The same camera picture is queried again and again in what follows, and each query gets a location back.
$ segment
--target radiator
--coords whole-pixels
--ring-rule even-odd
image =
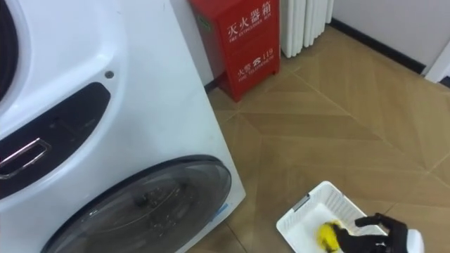
[[[281,0],[281,50],[287,58],[296,56],[331,22],[334,0]]]

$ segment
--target door glass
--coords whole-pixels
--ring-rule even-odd
[[[231,187],[218,161],[177,162],[152,171],[89,203],[43,252],[174,252],[211,221]]]

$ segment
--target wooden floor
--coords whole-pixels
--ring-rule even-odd
[[[291,252],[276,221],[325,180],[450,252],[450,90],[328,27],[240,103],[210,101],[247,197],[191,252]]]

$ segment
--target red fire extinguisher box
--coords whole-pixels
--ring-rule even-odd
[[[279,0],[190,1],[213,75],[234,101],[279,71]]]

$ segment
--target washing machine door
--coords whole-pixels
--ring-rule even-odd
[[[228,169],[213,157],[164,162],[91,201],[42,252],[175,252],[214,218],[230,187]]]
[[[13,18],[0,0],[0,100],[13,81],[18,61],[18,38]]]

